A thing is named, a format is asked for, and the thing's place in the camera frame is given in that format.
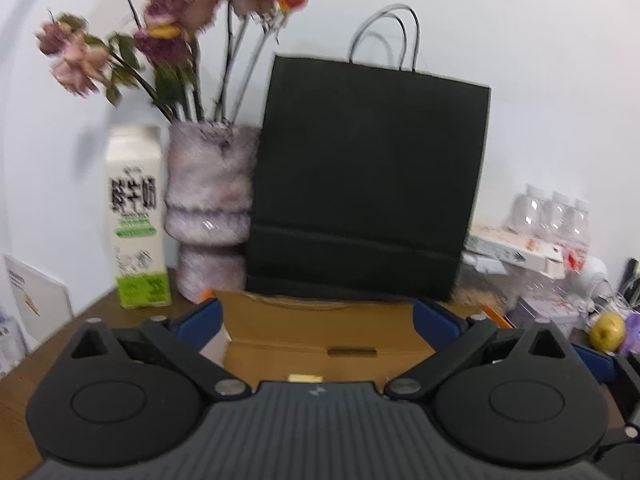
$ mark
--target plastic water bottle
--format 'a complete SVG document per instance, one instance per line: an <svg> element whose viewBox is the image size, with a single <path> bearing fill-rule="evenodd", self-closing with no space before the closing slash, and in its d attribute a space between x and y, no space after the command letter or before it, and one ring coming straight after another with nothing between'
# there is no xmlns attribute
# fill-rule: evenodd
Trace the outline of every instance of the plastic water bottle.
<svg viewBox="0 0 640 480"><path fill-rule="evenodd" d="M591 245L589 202L576 199L575 206L569 210L561 235L564 268L580 272Z"/></svg>
<svg viewBox="0 0 640 480"><path fill-rule="evenodd" d="M527 184L526 193L518 195L513 201L506 228L519 235L531 236L537 234L540 230L544 200L545 191L543 189Z"/></svg>
<svg viewBox="0 0 640 480"><path fill-rule="evenodd" d="M564 222L568 219L571 199L558 191L554 191L551 200L545 203L538 235L549 243L564 246L567 241Z"/></svg>

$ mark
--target ribbed plastic surface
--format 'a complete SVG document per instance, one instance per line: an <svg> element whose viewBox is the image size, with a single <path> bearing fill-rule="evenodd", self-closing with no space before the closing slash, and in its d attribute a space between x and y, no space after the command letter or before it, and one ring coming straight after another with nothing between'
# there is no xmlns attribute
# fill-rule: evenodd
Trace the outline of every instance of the ribbed plastic surface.
<svg viewBox="0 0 640 480"><path fill-rule="evenodd" d="M114 470L47 461L29 480L605 480L588 463L544 472L485 464L446 442L416 404L370 383L263 383L212 407L181 446Z"/></svg>

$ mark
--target yellow apple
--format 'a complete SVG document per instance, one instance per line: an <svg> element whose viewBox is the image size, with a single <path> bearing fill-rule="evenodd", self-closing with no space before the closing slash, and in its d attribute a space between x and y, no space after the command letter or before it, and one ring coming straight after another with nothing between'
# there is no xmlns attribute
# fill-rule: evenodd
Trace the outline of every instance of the yellow apple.
<svg viewBox="0 0 640 480"><path fill-rule="evenodd" d="M596 350L613 352L625 340L625 335L625 320L620 314L607 312L591 327L589 341Z"/></svg>

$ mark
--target flower vase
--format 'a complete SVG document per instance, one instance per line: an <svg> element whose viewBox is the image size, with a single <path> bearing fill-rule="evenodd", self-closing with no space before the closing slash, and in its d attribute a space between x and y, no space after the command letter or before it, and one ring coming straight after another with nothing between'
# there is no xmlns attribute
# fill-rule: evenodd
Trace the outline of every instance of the flower vase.
<svg viewBox="0 0 640 480"><path fill-rule="evenodd" d="M259 135L222 123L170 127L164 229L180 242L177 288L193 303L207 288L244 287L239 246L249 236Z"/></svg>

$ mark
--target black circular base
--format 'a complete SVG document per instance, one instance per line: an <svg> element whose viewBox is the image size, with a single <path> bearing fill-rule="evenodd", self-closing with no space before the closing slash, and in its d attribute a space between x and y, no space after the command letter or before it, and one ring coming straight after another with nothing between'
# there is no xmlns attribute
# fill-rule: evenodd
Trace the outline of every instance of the black circular base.
<svg viewBox="0 0 640 480"><path fill-rule="evenodd" d="M532 357L526 365L507 359L470 368L439 389L435 415L460 446L491 462L521 468L570 462L598 445L608 422L597 385L575 366Z"/></svg>
<svg viewBox="0 0 640 480"><path fill-rule="evenodd" d="M159 456L196 427L202 402L186 378L149 364L92 361L60 367L31 398L27 423L43 456L126 465Z"/></svg>

